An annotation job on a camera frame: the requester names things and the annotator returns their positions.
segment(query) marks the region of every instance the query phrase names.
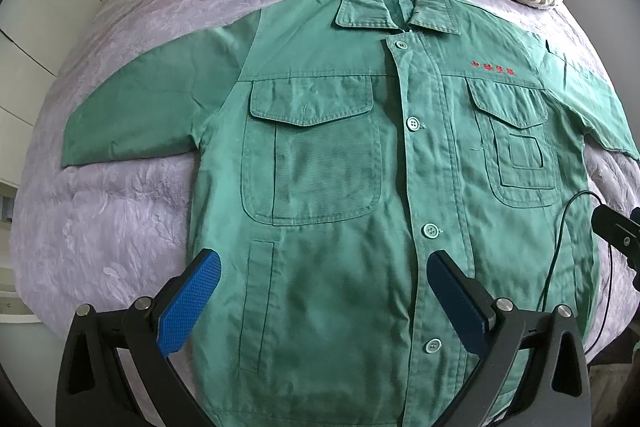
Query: side pocket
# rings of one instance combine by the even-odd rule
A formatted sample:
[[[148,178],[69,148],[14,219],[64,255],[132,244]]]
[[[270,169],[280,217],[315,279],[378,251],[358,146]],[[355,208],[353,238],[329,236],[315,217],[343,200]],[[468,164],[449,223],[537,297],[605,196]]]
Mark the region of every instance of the side pocket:
[[[252,241],[249,248],[246,295],[240,331],[240,369],[251,373],[258,373],[260,366],[260,351],[271,288],[273,245],[268,241]]]

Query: black wire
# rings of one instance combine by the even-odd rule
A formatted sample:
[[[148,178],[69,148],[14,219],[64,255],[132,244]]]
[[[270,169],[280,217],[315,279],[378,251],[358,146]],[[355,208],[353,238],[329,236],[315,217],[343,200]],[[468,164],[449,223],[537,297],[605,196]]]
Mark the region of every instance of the black wire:
[[[554,275],[554,270],[556,269],[556,263],[558,262],[560,247],[562,246],[562,233],[564,232],[564,221],[566,220],[567,211],[569,211],[569,207],[571,206],[571,204],[575,200],[577,200],[578,197],[584,194],[590,194],[591,196],[593,196],[598,200],[599,204],[602,204],[602,200],[600,199],[599,195],[597,195],[595,192],[591,192],[590,190],[581,190],[580,192],[576,192],[571,197],[571,199],[567,201],[567,204],[564,206],[562,219],[560,219],[560,231],[558,232],[558,240],[556,241],[556,250],[554,251],[554,257],[551,260],[551,266],[549,267],[549,272],[546,275],[545,285],[542,288],[542,293],[540,294],[540,299],[538,300],[538,305],[540,305],[540,301],[542,300],[542,311],[544,311],[546,308],[546,299],[548,298],[548,294],[549,294],[549,286],[551,286],[551,278]]]
[[[607,314],[609,314],[609,304],[611,302],[611,287],[612,286],[613,286],[613,253],[611,251],[611,245],[609,245],[609,292],[607,294],[607,306],[606,306],[606,308],[604,308],[604,317],[602,319],[602,324],[600,325],[600,331],[598,332],[598,336],[596,337],[595,342],[593,344],[591,344],[591,347],[584,352],[585,355],[588,355],[589,352],[591,351],[591,349],[596,347],[596,344],[600,340],[600,336],[602,335],[602,332],[604,331],[604,324],[607,322]]]

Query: jacket's right sleeve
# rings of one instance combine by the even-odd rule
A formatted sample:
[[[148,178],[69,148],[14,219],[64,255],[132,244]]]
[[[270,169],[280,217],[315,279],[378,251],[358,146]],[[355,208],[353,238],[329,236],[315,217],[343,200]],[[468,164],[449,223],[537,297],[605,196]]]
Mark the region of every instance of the jacket's right sleeve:
[[[69,117],[62,168],[197,148],[240,75],[259,20],[258,10],[184,35],[114,73]]]

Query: green work shirt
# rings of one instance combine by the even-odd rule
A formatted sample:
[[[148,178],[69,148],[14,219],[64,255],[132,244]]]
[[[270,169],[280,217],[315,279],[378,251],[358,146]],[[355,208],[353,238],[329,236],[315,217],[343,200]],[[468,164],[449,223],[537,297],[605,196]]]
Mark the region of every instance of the green work shirt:
[[[124,66],[62,166],[199,151],[188,259],[217,251],[222,279],[194,371],[217,425],[426,427],[477,361],[427,257],[535,309],[589,133],[638,158],[609,84],[465,0],[285,0]],[[572,205],[547,308],[582,334],[592,208]]]

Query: white button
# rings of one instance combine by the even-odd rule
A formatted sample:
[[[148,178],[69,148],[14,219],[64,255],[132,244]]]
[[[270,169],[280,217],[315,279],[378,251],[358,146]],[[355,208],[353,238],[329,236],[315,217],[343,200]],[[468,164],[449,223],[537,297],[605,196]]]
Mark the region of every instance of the white button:
[[[435,239],[440,235],[440,230],[433,223],[427,223],[422,227],[422,235],[429,239]]]
[[[410,116],[406,119],[406,126],[409,128],[409,131],[417,131],[420,129],[420,120],[414,116]]]
[[[431,355],[432,353],[435,353],[437,350],[439,350],[441,347],[442,347],[442,341],[440,339],[431,339],[429,342],[424,344],[424,352],[429,353]]]

